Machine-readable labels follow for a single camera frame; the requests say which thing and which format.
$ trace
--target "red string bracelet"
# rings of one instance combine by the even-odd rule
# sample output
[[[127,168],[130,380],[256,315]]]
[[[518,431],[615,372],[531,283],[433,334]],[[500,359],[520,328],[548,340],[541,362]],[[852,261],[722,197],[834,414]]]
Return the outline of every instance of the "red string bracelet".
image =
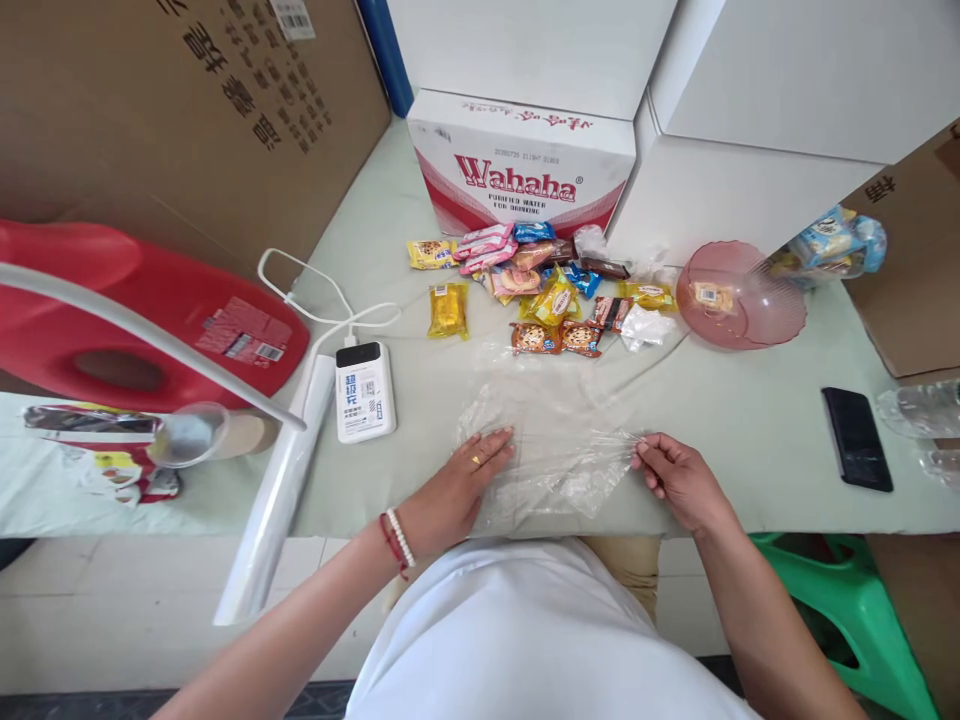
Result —
[[[400,577],[404,580],[409,580],[409,578],[403,574],[403,571],[407,569],[407,561],[403,556],[403,548],[400,547],[400,542],[393,535],[390,527],[390,518],[387,517],[386,513],[380,513],[380,530],[383,531],[383,538],[387,541],[387,547],[390,548],[393,557],[400,563]]]

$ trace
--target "hand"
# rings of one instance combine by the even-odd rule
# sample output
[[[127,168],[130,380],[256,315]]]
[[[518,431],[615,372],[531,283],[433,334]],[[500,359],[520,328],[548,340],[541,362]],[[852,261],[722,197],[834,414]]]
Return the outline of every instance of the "hand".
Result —
[[[480,512],[483,491],[513,457],[513,446],[507,445],[512,435],[512,427],[485,438],[474,435],[397,508],[414,558],[440,555],[466,539]]]
[[[664,433],[647,435],[634,448],[632,466],[643,467],[647,487],[694,535],[740,527],[720,483],[692,447]]]

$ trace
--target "table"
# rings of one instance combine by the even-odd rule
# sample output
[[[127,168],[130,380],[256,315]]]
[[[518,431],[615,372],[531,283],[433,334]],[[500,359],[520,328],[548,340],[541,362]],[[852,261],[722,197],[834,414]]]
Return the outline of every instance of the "table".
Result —
[[[395,433],[341,445],[324,427],[292,528],[298,536],[350,537],[385,507],[419,487],[454,447],[470,368],[485,343],[506,344],[516,306],[470,288],[471,339],[426,339],[428,286],[456,271],[407,267],[404,244],[437,237],[406,127],[395,121],[337,211],[311,258],[337,279],[354,309],[394,301],[402,318],[361,341],[388,345],[399,425]],[[295,292],[315,312],[342,309],[322,281],[302,277]],[[591,361],[569,356],[610,388],[631,430],[663,430],[697,447],[749,532],[939,533],[960,529],[960,493],[924,475],[919,453],[932,445],[880,426],[894,478],[883,494],[840,481],[820,388],[869,397],[895,387],[841,283],[808,297],[807,326],[795,340],[763,351],[728,353],[695,336],[633,355],[615,339]],[[339,347],[333,338],[326,352]],[[285,400],[288,383],[278,394]],[[105,533],[239,534],[268,454],[191,468],[170,503],[136,509],[85,496],[63,479],[54,444],[17,438],[23,396],[0,397],[0,537]],[[675,534],[663,506],[627,477],[593,517],[533,516],[516,537],[562,534]]]

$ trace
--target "woman's left hand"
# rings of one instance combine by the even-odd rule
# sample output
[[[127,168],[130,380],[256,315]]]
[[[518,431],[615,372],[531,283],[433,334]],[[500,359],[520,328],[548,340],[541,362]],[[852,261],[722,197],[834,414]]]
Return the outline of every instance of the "woman's left hand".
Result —
[[[474,435],[447,464],[397,508],[414,558],[440,555],[466,539],[480,512],[483,491],[513,457],[513,428]]]

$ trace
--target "black phone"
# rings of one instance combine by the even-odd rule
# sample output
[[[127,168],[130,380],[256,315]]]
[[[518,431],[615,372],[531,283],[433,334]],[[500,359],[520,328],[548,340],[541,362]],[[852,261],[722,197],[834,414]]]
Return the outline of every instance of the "black phone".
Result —
[[[893,491],[893,479],[883,454],[877,423],[866,396],[849,390],[823,388],[833,438],[840,459],[840,478],[880,492]]]

